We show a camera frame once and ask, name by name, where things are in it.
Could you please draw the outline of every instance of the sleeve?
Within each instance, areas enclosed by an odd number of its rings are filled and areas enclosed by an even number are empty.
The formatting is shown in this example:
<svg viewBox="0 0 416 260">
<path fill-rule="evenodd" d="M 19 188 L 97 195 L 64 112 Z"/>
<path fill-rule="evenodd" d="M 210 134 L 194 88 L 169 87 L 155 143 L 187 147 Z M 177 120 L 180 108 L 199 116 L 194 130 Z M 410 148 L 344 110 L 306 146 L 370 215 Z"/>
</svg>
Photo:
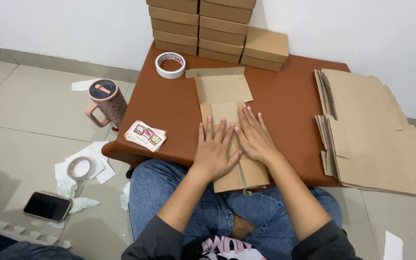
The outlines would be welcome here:
<svg viewBox="0 0 416 260">
<path fill-rule="evenodd" d="M 348 237 L 334 221 L 301 241 L 292 251 L 293 260 L 361 260 Z"/>
<path fill-rule="evenodd" d="M 123 252 L 122 260 L 180 260 L 184 235 L 155 215 Z"/>
</svg>

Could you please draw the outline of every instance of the smartphone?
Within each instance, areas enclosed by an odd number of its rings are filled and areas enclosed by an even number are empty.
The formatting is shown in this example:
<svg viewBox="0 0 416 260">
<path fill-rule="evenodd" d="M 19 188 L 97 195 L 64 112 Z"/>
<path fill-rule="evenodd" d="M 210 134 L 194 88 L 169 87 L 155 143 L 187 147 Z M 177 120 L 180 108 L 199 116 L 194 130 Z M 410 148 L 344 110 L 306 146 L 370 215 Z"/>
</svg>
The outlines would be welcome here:
<svg viewBox="0 0 416 260">
<path fill-rule="evenodd" d="M 24 208 L 24 213 L 33 217 L 62 222 L 72 208 L 72 200 L 52 192 L 34 192 Z"/>
</svg>

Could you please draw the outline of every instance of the phone case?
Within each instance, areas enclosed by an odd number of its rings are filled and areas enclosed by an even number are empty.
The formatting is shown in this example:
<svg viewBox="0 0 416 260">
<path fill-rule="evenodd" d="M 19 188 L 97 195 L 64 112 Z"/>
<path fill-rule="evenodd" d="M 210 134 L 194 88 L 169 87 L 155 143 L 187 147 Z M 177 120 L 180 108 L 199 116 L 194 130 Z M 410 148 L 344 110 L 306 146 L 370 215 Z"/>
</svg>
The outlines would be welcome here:
<svg viewBox="0 0 416 260">
<path fill-rule="evenodd" d="M 60 196 L 60 195 L 58 195 L 58 194 L 55 194 L 55 193 L 53 193 L 53 192 L 46 192 L 46 191 L 36 191 L 36 192 L 43 193 L 43 194 L 46 194 L 46 195 L 49 195 L 49 196 L 52 196 L 52 197 L 63 198 L 63 199 L 65 199 L 65 200 L 70 201 L 70 204 L 68 205 L 68 208 L 67 208 L 67 210 L 65 211 L 64 216 L 62 217 L 61 221 L 55 221 L 55 220 L 53 220 L 53 219 L 49 219 L 49 218 L 45 218 L 45 217 L 42 217 L 42 216 L 36 216 L 36 215 L 30 214 L 30 213 L 26 213 L 25 211 L 24 211 L 24 213 L 25 213 L 26 215 L 28 215 L 28 216 L 32 216 L 32 217 L 35 217 L 35 218 L 40 218 L 40 219 L 44 219 L 44 220 L 47 220 L 47 221 L 52 221 L 52 222 L 56 222 L 56 223 L 60 223 L 60 222 L 64 221 L 64 220 L 65 220 L 65 218 L 66 218 L 66 216 L 68 215 L 69 211 L 72 209 L 72 205 L 73 205 L 72 200 L 71 200 L 71 199 L 69 199 L 69 198 L 62 197 L 62 196 Z"/>
</svg>

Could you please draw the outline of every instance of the left hand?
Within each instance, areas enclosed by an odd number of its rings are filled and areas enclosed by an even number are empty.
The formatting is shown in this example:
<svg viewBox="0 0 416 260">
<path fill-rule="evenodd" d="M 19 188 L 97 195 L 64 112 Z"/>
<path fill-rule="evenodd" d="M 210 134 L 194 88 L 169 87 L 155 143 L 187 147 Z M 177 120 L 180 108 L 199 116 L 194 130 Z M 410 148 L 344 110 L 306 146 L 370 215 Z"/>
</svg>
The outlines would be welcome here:
<svg viewBox="0 0 416 260">
<path fill-rule="evenodd" d="M 222 118 L 221 124 L 213 137 L 212 117 L 208 117 L 206 135 L 203 123 L 200 123 L 197 151 L 195 152 L 194 164 L 190 168 L 189 173 L 197 174 L 201 180 L 208 184 L 228 174 L 234 168 L 243 153 L 242 150 L 239 150 L 231 158 L 228 157 L 234 126 L 232 124 L 227 130 L 226 136 L 223 136 L 226 119 Z"/>
</svg>

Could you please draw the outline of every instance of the phone screen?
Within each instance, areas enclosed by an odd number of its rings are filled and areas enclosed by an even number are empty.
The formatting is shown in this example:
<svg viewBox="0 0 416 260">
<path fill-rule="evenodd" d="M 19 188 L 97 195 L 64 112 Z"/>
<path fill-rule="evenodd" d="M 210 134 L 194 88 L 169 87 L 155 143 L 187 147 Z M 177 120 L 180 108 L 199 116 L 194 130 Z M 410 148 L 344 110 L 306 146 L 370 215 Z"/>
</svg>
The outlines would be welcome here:
<svg viewBox="0 0 416 260">
<path fill-rule="evenodd" d="M 25 206 L 24 212 L 61 221 L 69 205 L 70 201 L 68 199 L 35 192 Z"/>
</svg>

